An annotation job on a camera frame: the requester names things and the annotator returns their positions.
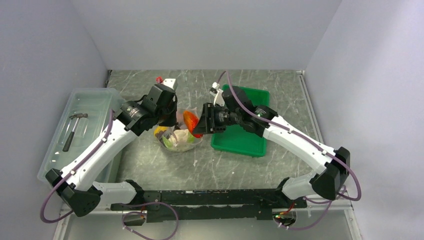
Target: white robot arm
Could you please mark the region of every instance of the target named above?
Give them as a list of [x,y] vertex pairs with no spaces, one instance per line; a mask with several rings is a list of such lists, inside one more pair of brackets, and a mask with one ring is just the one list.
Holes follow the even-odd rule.
[[[348,172],[326,153],[335,154],[349,165],[349,151],[343,147],[335,151],[334,148],[313,140],[295,129],[269,107],[253,106],[243,90],[234,87],[237,97],[244,106],[258,116],[284,125],[289,130],[251,117],[234,101],[234,96],[229,90],[222,91],[219,85],[215,86],[216,105],[213,103],[203,105],[201,118],[193,134],[219,133],[223,132],[226,126],[240,125],[247,132],[257,134],[288,149],[312,168],[311,173],[306,175],[285,178],[277,187],[287,202],[314,194],[329,200],[336,198]],[[178,101],[176,88],[176,79],[165,79],[162,83],[155,84],[149,94],[143,96],[140,104],[134,101],[124,103],[113,115],[109,133],[102,132],[81,156],[63,169],[52,169],[47,173],[46,179],[53,189],[78,217],[87,215],[98,205],[143,203],[144,191],[135,182],[127,180],[121,183],[100,183],[96,182],[95,178],[120,150],[144,131],[156,124],[168,127],[175,125]],[[318,151],[313,145],[301,139],[299,134],[319,145],[322,151]]]

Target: gray speckled surface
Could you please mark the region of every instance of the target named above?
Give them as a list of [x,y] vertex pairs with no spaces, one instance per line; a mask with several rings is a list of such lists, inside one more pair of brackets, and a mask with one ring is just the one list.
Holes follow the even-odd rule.
[[[109,88],[126,100],[147,94],[157,76],[176,78],[178,107],[197,108],[211,102],[209,88],[222,70],[112,71]],[[296,71],[231,70],[234,85],[270,93],[270,107],[314,139],[317,139]],[[153,130],[142,134],[123,149],[117,181],[136,181],[145,190],[206,190],[276,188],[286,177],[309,173],[309,166],[285,148],[268,141],[264,157],[221,152],[211,146],[211,136],[187,152],[171,152],[156,141]]]

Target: yellow object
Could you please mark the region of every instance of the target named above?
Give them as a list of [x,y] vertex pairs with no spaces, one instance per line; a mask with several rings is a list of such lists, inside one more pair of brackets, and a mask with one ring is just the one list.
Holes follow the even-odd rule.
[[156,129],[154,130],[153,135],[157,138],[157,137],[158,137],[158,136],[157,136],[157,134],[158,134],[158,133],[160,133],[160,132],[165,132],[167,129],[168,129],[168,127],[167,127],[167,126],[158,126],[158,127],[156,127]]

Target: gray wall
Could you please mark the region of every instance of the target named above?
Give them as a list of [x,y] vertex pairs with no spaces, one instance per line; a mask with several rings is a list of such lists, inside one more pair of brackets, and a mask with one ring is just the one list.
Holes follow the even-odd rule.
[[344,0],[306,68],[326,142],[351,151],[365,239],[424,236],[423,13],[422,0]]
[[49,240],[37,172],[71,90],[102,87],[107,69],[69,0],[1,1],[0,33],[0,238]]
[[114,70],[305,69],[341,0],[72,0]]

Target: green tray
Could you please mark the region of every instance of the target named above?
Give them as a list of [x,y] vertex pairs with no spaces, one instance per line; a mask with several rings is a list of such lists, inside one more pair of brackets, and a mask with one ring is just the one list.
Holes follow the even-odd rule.
[[[222,86],[222,90],[228,89],[228,85]],[[247,87],[240,87],[246,92],[253,105],[270,104],[270,93]],[[210,141],[210,146],[216,150],[251,157],[263,157],[267,153],[267,140],[254,133],[246,132],[239,125],[228,126],[223,133],[215,133]]]

